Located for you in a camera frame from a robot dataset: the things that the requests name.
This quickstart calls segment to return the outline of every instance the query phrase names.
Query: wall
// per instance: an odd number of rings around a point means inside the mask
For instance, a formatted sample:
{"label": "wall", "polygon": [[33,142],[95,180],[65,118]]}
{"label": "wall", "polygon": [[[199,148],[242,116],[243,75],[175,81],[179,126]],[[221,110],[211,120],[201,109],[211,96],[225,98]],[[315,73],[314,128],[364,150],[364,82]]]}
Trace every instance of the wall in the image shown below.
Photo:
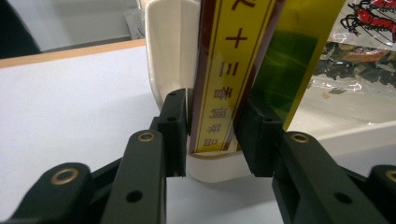
{"label": "wall", "polygon": [[8,0],[41,50],[130,36],[124,6],[135,0]]}

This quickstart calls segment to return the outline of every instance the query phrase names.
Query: screw hole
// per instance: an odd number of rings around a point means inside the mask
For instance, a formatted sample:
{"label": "screw hole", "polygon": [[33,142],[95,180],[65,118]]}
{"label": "screw hole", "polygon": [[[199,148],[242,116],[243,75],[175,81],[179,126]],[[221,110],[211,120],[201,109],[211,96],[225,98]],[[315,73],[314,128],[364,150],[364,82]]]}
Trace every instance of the screw hole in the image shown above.
{"label": "screw hole", "polygon": [[388,179],[390,179],[393,182],[396,182],[396,170],[387,170],[385,174]]}
{"label": "screw hole", "polygon": [[53,185],[63,185],[73,181],[77,176],[78,170],[76,168],[65,168],[53,175],[50,182]]}
{"label": "screw hole", "polygon": [[141,133],[139,136],[137,136],[137,140],[139,140],[140,142],[149,142],[153,140],[154,137],[154,133]]}
{"label": "screw hole", "polygon": [[140,190],[134,190],[126,195],[126,201],[128,203],[137,203],[143,198],[143,193]]}
{"label": "screw hole", "polygon": [[349,198],[345,193],[335,192],[334,197],[340,203],[352,203],[352,199]]}
{"label": "screw hole", "polygon": [[293,134],[291,136],[291,139],[296,141],[296,142],[299,142],[299,143],[307,143],[307,142],[309,142],[309,138],[307,136],[303,135],[303,134],[300,134],[300,133]]}

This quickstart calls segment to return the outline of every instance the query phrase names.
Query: metal screw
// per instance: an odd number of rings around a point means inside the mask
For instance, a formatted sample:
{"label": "metal screw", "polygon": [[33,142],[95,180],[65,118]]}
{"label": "metal screw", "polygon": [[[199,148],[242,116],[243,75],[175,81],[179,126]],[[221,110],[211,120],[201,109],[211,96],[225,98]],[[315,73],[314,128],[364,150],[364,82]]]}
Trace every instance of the metal screw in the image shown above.
{"label": "metal screw", "polygon": [[309,142],[309,138],[302,133],[294,133],[291,135],[290,137],[292,140],[299,142],[299,143],[308,143]]}
{"label": "metal screw", "polygon": [[137,140],[139,140],[140,142],[149,142],[152,141],[155,138],[155,134],[154,133],[141,133],[139,134],[139,136],[137,136]]}
{"label": "metal screw", "polygon": [[[60,175],[64,173],[70,173],[70,176],[66,178],[59,178]],[[71,182],[72,180],[76,179],[78,176],[78,169],[76,168],[64,168],[60,171],[58,171],[55,175],[52,176],[50,179],[50,183],[53,185],[63,185]]]}

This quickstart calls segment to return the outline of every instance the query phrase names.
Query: yellow label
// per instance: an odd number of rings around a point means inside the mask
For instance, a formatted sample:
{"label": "yellow label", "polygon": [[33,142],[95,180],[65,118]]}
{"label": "yellow label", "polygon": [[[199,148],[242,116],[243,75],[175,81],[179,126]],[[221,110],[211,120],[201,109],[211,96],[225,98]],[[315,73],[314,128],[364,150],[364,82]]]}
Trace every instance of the yellow label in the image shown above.
{"label": "yellow label", "polygon": [[227,150],[274,5],[274,0],[217,1],[195,153]]}

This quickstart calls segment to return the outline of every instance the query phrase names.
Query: white plastic holder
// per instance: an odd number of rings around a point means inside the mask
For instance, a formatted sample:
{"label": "white plastic holder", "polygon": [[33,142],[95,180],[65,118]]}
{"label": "white plastic holder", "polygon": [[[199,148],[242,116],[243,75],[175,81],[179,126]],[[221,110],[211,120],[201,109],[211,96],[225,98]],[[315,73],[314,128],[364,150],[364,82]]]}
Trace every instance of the white plastic holder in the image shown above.
{"label": "white plastic holder", "polygon": [[[148,75],[160,109],[169,92],[194,86],[199,16],[200,4],[193,0],[152,0],[146,5]],[[240,151],[214,157],[188,153],[186,165],[189,175],[208,183],[250,175]]]}

